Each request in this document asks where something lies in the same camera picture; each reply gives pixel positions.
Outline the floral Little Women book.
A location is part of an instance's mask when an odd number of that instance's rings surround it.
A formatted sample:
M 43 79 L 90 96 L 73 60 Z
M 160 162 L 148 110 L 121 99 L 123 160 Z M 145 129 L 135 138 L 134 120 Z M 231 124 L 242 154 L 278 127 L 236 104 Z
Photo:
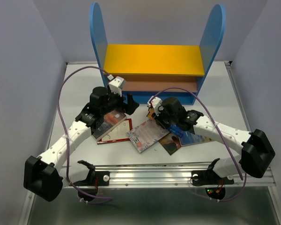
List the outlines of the floral Little Women book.
M 139 153 L 154 145 L 169 133 L 153 120 L 147 120 L 127 132 L 129 140 Z

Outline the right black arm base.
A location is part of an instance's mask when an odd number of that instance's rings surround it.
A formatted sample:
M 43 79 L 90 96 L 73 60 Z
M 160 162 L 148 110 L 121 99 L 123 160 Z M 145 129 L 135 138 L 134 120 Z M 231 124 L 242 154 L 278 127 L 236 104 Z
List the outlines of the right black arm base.
M 215 164 L 220 159 L 215 159 L 206 170 L 193 170 L 191 171 L 191 184 L 195 187 L 208 186 L 205 188 L 205 192 L 212 200 L 220 201 L 226 195 L 225 185 L 234 184 L 234 179 L 228 177 L 221 178 L 214 171 Z

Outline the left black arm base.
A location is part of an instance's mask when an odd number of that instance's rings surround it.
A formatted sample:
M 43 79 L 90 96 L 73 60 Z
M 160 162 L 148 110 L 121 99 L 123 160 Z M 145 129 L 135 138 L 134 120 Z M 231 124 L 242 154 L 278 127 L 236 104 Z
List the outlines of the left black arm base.
M 80 202 L 85 204 L 105 204 L 113 201 L 111 197 L 98 196 L 99 186 L 109 185 L 109 171 L 96 172 L 93 164 L 79 160 L 75 165 L 69 167 L 69 185 L 73 184 L 78 188 L 92 186 L 91 189 L 81 189 L 77 194 Z

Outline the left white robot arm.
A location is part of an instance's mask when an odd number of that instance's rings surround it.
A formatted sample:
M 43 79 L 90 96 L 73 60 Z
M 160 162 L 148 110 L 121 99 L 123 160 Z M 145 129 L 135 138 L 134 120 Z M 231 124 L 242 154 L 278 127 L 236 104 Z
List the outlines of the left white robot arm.
M 139 107 L 132 94 L 122 96 L 113 93 L 110 88 L 95 87 L 89 102 L 76 116 L 70 128 L 65 129 L 48 150 L 38 157 L 30 156 L 24 165 L 23 186 L 48 202 L 53 201 L 61 192 L 69 177 L 62 177 L 59 172 L 64 163 L 69 163 L 75 149 L 100 127 L 104 116 L 113 110 L 132 115 Z

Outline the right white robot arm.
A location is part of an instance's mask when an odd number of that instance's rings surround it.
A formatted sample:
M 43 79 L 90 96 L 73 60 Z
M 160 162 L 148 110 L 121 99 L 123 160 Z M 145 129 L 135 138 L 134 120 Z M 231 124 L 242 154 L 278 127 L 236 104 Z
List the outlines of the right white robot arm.
M 149 105 L 153 107 L 154 119 L 161 127 L 168 129 L 174 125 L 180 131 L 222 143 L 238 154 L 213 160 L 205 171 L 196 173 L 194 185 L 217 183 L 237 173 L 262 178 L 275 157 L 269 139 L 259 129 L 249 132 L 223 125 L 196 110 L 187 111 L 175 97 L 165 100 L 155 97 Z

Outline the blue Animal Farm book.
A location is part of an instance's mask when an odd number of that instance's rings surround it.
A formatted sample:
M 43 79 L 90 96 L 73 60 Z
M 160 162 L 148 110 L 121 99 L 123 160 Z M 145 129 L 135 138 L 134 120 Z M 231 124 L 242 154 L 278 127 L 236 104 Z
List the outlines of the blue Animal Farm book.
M 213 141 L 211 138 L 194 135 L 190 132 L 183 132 L 182 136 L 178 138 L 181 146 L 199 144 L 199 143 L 207 143 Z

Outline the blue Jane Eyre book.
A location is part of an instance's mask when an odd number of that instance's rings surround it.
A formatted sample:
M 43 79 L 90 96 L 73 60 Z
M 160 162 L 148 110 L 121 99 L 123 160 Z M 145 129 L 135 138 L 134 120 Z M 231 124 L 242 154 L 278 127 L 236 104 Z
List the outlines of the blue Jane Eyre book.
M 168 127 L 163 127 L 156 119 L 155 119 L 155 112 L 153 109 L 149 109 L 148 113 L 147 113 L 147 117 L 154 121 L 157 125 L 159 125 L 160 127 L 162 127 L 163 129 L 168 130 L 170 133 L 173 133 L 175 135 L 177 135 L 178 137 L 182 137 L 183 136 L 183 131 L 178 128 L 176 125 L 169 125 Z

